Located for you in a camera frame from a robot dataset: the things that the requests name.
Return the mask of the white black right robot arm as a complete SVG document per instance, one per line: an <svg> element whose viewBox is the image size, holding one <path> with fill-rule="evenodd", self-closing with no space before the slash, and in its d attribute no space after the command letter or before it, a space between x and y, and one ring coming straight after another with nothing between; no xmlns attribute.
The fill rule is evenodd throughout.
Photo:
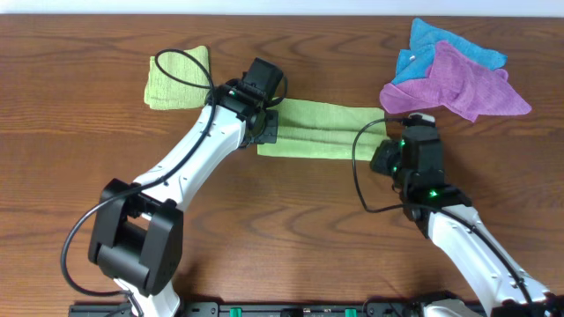
<svg viewBox="0 0 564 317"><path fill-rule="evenodd" d="M563 297L532 278L486 229L471 199L446 180L435 127L411 126L375 150L371 168L388 175L401 209L450 258L489 316L561 316Z"/></svg>

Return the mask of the green microfiber cloth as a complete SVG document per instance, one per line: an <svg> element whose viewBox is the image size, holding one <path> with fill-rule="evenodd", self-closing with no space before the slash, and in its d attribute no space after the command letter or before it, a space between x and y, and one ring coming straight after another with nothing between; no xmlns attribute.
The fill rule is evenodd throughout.
<svg viewBox="0 0 564 317"><path fill-rule="evenodd" d="M278 112L277 141L259 145L257 153L261 156L369 161L387 138L384 122L356 137L366 124L384 118L377 107L286 99L274 109Z"/></svg>

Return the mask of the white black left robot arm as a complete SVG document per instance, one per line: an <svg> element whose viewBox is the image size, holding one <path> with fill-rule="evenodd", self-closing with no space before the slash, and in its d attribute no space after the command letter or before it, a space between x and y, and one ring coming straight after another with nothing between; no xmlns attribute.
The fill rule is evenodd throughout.
<svg viewBox="0 0 564 317"><path fill-rule="evenodd" d="M100 195L90 262L125 292L134 316L176 316L172 277L182 258L184 213L231 152L277 140L273 106L283 71L256 58L241 78L211 89L193 128L133 182L111 180Z"/></svg>

